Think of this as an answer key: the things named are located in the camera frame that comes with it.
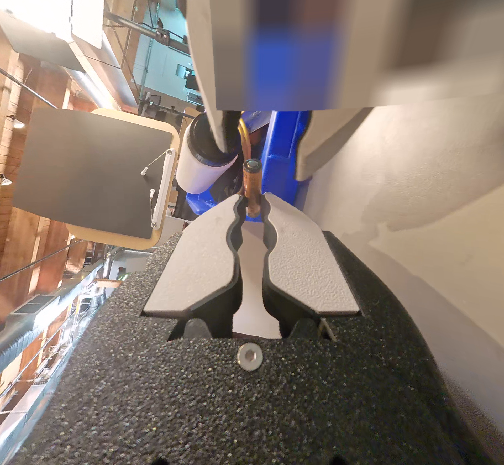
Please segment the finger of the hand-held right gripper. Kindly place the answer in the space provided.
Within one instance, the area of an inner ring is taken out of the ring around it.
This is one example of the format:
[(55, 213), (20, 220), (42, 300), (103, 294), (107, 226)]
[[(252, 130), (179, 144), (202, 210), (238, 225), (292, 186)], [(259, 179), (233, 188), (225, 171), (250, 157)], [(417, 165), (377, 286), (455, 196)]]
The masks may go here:
[(220, 151), (230, 153), (239, 135), (237, 112), (217, 108), (210, 0), (186, 0), (188, 45), (214, 141)]
[(296, 152), (295, 179), (303, 182), (332, 159), (373, 108), (312, 111)]

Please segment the silver ventilation duct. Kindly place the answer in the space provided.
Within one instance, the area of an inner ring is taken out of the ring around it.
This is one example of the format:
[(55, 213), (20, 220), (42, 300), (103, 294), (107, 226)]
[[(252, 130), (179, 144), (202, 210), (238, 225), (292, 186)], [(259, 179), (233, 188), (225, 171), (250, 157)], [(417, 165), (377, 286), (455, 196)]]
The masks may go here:
[(92, 60), (85, 72), (65, 71), (97, 107), (137, 113), (138, 103), (119, 66)]

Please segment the yellow rimmed disc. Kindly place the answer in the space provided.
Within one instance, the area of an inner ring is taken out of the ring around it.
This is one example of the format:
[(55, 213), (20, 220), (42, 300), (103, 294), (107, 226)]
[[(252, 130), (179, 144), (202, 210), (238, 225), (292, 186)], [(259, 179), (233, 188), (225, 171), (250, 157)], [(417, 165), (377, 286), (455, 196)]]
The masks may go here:
[(240, 194), (246, 197), (247, 185), (246, 185), (245, 164), (249, 159), (251, 159), (251, 142), (250, 142), (249, 131), (248, 131), (246, 124), (243, 121), (242, 117), (240, 117), (240, 120), (238, 122), (238, 131), (239, 131), (239, 134), (241, 137), (241, 146), (242, 146), (242, 153), (243, 153), (243, 166), (242, 166), (243, 184), (242, 184), (242, 187), (240, 190)]

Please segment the white bottle with black cap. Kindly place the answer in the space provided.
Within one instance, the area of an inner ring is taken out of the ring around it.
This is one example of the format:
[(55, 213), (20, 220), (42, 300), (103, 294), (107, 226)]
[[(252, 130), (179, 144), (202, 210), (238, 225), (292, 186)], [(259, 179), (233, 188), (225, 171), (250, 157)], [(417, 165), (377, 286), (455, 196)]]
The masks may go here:
[(222, 152), (207, 114), (200, 113), (183, 135), (176, 172), (178, 185), (187, 193), (205, 192), (234, 164), (241, 148), (241, 137), (236, 132), (229, 151)]

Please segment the black panel with wooden rim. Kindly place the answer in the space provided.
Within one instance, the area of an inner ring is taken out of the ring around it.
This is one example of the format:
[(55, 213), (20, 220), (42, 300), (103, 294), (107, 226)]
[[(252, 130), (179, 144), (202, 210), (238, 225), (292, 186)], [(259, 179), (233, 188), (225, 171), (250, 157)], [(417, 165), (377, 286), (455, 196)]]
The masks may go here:
[(112, 109), (35, 109), (13, 206), (62, 222), (79, 239), (152, 248), (179, 146), (179, 133), (166, 122)]

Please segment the blue plastic bin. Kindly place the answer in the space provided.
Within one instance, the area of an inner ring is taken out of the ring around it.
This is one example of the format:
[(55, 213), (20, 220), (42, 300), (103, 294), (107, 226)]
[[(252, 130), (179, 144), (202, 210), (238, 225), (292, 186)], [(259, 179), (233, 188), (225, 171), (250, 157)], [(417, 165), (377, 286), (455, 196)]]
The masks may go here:
[[(252, 144), (252, 157), (262, 162), (262, 192), (271, 192), (288, 204), (294, 205), (300, 181), (296, 176), (297, 150), (312, 117), (310, 111), (271, 112), (268, 123), (253, 131), (257, 123), (265, 121), (269, 112), (245, 112)], [(243, 184), (243, 154), (214, 184), (199, 194), (180, 191), (175, 213), (185, 221), (194, 221), (230, 195), (239, 192)]]

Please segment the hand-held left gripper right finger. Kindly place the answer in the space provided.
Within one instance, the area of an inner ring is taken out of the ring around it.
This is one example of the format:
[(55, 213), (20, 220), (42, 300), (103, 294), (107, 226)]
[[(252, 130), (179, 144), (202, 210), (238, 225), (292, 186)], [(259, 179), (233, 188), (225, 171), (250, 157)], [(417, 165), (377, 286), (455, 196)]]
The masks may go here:
[(301, 210), (271, 192), (261, 198), (267, 249), (262, 301), (288, 337), (296, 323), (355, 317), (360, 307), (326, 235)]

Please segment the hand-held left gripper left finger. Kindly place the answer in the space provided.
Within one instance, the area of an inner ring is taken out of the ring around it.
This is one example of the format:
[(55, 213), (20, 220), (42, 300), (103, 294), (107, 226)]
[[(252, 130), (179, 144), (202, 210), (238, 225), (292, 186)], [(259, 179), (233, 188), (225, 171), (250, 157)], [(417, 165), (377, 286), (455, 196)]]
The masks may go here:
[(243, 300), (238, 249), (243, 243), (243, 196), (233, 195), (181, 234), (143, 315), (205, 322), (212, 337), (232, 337)]

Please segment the copper AA battery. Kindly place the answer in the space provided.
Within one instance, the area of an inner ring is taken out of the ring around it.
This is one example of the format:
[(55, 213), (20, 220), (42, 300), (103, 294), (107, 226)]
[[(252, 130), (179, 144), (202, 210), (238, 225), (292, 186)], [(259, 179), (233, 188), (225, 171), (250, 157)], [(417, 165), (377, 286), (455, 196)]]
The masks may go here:
[(262, 163), (258, 159), (247, 159), (243, 164), (243, 192), (246, 214), (255, 220), (261, 214)]

